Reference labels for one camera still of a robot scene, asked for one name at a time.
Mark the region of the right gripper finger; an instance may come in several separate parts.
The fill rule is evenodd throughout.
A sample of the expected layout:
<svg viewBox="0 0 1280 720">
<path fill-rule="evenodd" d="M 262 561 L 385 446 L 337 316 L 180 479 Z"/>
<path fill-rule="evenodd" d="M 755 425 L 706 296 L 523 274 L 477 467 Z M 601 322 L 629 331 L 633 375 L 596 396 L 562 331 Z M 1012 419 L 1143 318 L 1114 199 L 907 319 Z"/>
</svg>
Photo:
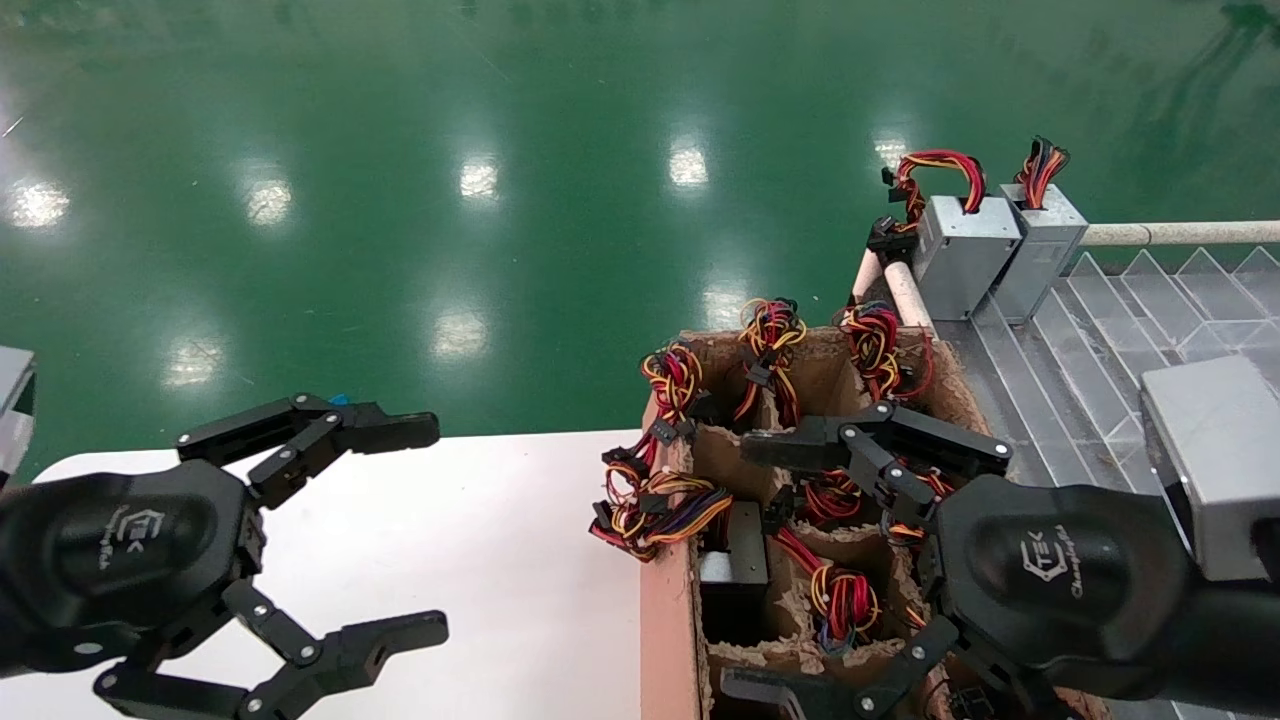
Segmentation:
<svg viewBox="0 0 1280 720">
<path fill-rule="evenodd" d="M 1056 716 L 1056 693 L 1030 644 L 1007 614 L 945 614 L 932 619 L 861 685 L 765 669 L 726 667 L 723 694 L 777 707 L 787 719 L 893 719 L 909 694 L 950 655 L 991 683 L 1004 683 L 1033 719 Z"/>
<path fill-rule="evenodd" d="M 851 416 L 805 416 L 791 430 L 751 430 L 740 442 L 744 459 L 790 471 L 844 471 L 890 518 L 931 527 L 942 496 L 918 474 L 936 468 L 970 480 L 1001 477 L 1011 446 L 938 418 L 882 401 Z"/>
</svg>

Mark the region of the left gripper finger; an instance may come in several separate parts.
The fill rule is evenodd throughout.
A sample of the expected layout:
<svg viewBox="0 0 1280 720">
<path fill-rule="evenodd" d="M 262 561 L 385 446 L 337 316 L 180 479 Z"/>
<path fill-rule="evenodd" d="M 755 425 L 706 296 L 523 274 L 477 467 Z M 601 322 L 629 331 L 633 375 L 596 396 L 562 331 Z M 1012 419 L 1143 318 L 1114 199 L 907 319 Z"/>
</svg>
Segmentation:
<svg viewBox="0 0 1280 720">
<path fill-rule="evenodd" d="M 375 402 L 339 405 L 302 393 L 189 430 L 177 452 L 219 468 L 266 454 L 250 470 L 248 489 L 257 506 L 274 510 L 344 454 L 428 448 L 440 437 L 434 413 L 389 415 Z"/>
<path fill-rule="evenodd" d="M 160 653 L 137 651 L 106 670 L 95 694 L 134 719 L 301 719 L 326 697 L 374 685 L 385 661 L 447 642 L 447 616 L 431 610 L 383 618 L 311 637 L 247 580 L 229 584 L 220 605 L 282 660 L 253 688 L 161 674 Z"/>
</svg>

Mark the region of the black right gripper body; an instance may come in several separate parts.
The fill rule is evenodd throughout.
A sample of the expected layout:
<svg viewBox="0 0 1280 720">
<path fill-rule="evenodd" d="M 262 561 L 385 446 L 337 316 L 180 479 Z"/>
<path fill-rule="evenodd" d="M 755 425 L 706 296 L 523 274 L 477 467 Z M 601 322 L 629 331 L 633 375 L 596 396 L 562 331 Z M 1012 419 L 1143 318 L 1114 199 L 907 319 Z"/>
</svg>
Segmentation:
<svg viewBox="0 0 1280 720">
<path fill-rule="evenodd" d="M 1164 500 L 983 475 L 933 521 L 922 575 L 980 667 L 1123 700 L 1161 687 L 1199 578 Z"/>
</svg>

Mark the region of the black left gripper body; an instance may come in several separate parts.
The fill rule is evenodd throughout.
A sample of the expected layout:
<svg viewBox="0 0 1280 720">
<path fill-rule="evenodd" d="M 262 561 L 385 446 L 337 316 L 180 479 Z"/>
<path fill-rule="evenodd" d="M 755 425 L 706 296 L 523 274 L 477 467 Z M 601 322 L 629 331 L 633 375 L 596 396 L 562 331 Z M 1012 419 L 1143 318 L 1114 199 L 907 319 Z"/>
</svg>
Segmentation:
<svg viewBox="0 0 1280 720">
<path fill-rule="evenodd" d="M 8 491 L 1 544 L 10 678 L 188 655 L 229 623 L 223 592 L 261 571 L 266 538 L 242 480 L 191 461 Z"/>
</svg>

